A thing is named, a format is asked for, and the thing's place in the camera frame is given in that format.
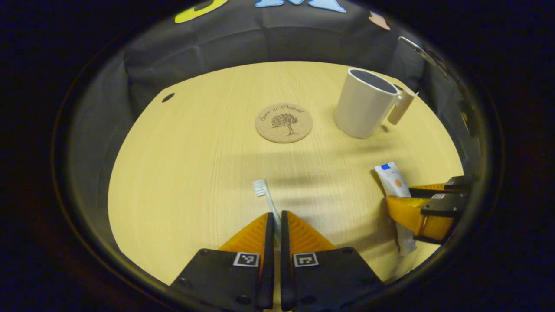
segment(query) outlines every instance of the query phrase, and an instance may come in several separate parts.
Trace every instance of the cork coaster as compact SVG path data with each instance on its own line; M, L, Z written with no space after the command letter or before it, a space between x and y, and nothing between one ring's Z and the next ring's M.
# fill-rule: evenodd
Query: cork coaster
M292 143L310 133L312 116L298 105L279 103L261 110L256 116L254 126L256 131L268 141Z

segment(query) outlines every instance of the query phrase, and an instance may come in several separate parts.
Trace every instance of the toothpaste tube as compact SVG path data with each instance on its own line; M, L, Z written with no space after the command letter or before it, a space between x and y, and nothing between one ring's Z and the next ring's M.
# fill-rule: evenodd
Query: toothpaste tube
M376 166L375 169L387 196L411 197L408 186L394 162ZM414 233L399 223L395 223L395 226L397 227L399 254L406 256L416 249L416 241L413 239Z

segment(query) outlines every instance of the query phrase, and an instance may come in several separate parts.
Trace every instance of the toothbrush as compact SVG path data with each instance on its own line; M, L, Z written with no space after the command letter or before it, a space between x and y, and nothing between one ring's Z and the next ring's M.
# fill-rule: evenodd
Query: toothbrush
M268 185L266 184L266 180L261 179L253 182L253 189L254 193L257 197L266 196L268 200L268 206L270 206L270 211L272 211L274 215L274 238L277 241L277 246L281 246L281 219L279 217L278 211L274 206L274 202L272 202L272 197L270 196L270 190L268 189Z

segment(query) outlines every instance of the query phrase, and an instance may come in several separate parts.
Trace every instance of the round table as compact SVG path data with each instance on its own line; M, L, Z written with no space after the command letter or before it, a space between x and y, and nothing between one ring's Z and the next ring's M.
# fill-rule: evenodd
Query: round table
M385 119L367 139L343 133L332 115L348 69L258 63L160 92L126 137L110 179L109 220L121 251L171 284L199 249L217 249L269 211L253 191L253 181L263 178L279 212L295 213L338 247L356 248L386 282L427 259L438 245L417 242L411 255L398 255L372 170L393 161L408 185L445 182L463 174L453 141L420 98L398 125ZM276 103L306 108L311 133L289 144L262 138L255 118ZM279 267L275 272L279 307Z

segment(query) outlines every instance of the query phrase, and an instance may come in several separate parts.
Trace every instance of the white mug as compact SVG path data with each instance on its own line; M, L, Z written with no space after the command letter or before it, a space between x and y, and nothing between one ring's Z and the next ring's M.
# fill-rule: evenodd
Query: white mug
M388 121L397 124L416 94L362 69L350 68L339 96L334 120L346 134L365 139L395 106Z

